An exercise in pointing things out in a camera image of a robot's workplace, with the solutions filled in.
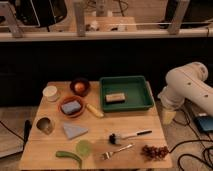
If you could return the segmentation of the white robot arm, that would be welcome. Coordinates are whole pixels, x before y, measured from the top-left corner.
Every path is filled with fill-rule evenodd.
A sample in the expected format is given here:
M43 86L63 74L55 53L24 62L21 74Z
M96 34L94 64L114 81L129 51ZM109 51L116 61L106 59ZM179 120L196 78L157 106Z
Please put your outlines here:
M213 116L213 87L205 83L208 69L201 62L192 62L171 69L165 77L166 86L158 94L163 109L162 122L170 124L186 99Z

